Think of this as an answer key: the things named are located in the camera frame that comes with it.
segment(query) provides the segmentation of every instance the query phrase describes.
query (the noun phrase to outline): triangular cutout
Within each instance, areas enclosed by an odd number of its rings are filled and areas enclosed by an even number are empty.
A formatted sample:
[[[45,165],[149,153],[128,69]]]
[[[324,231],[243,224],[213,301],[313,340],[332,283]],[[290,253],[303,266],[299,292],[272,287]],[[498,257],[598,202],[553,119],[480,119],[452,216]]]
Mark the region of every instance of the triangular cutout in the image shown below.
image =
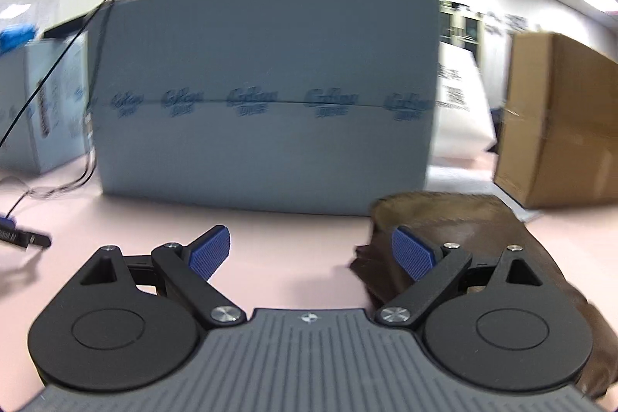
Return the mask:
[[[99,285],[101,283],[113,283],[116,281],[114,264],[110,258],[101,258],[88,271],[86,277],[81,281],[82,285]]]
[[[511,270],[509,270],[506,282],[516,283],[517,285],[532,285],[534,287],[539,287],[543,284],[533,270],[530,269],[530,266],[521,259],[511,262]]]

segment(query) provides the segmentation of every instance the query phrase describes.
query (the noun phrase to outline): blue plastic bag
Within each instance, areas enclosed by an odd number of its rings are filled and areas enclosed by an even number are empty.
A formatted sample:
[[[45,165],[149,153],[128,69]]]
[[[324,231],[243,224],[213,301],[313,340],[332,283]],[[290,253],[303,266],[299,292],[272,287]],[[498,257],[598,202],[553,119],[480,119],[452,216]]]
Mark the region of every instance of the blue plastic bag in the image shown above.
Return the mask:
[[[36,36],[36,26],[32,23],[22,23],[11,25],[0,31],[0,55],[11,51],[28,41],[32,41]]]

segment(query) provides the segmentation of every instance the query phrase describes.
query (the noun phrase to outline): gray ribbed plate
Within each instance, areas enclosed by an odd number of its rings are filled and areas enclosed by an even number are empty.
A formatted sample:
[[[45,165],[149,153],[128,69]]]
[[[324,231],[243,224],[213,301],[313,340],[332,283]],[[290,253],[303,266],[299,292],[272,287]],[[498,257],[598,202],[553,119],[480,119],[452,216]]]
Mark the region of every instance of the gray ribbed plate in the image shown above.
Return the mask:
[[[180,371],[146,388],[87,395],[48,386],[24,412],[598,412],[569,386],[499,395],[438,370],[406,331],[362,309],[260,309],[211,332]]]

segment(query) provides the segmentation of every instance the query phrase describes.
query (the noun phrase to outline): brown cardboard box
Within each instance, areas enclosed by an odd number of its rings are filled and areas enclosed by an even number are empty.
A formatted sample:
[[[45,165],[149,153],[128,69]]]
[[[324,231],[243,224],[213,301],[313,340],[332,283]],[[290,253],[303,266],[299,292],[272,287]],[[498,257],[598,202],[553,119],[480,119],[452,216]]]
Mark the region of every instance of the brown cardboard box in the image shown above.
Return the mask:
[[[618,200],[618,63],[561,34],[515,36],[494,181],[528,208]]]

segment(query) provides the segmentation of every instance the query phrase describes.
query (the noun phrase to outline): blue logo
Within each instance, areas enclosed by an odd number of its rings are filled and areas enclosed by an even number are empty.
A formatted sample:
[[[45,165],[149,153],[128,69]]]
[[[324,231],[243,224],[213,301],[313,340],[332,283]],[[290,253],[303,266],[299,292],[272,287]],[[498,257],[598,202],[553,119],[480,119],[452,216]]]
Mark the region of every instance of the blue logo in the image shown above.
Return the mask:
[[[163,93],[161,106],[170,109],[169,116],[176,117],[191,114],[195,111],[196,103],[204,101],[204,92],[190,93],[189,88],[171,89]]]
[[[425,111],[433,109],[432,100],[421,100],[418,93],[392,93],[384,100],[384,108],[393,111],[396,121],[420,119]]]
[[[350,105],[358,103],[358,94],[344,95],[341,88],[310,89],[305,94],[305,107],[315,107],[315,117],[345,116]]]
[[[268,102],[277,101],[277,91],[262,91],[260,86],[250,86],[246,90],[236,88],[228,94],[228,107],[236,107],[239,116],[265,114]]]
[[[111,99],[110,105],[118,111],[118,117],[131,116],[137,112],[137,108],[144,102],[144,95],[134,95],[132,92],[117,93]]]

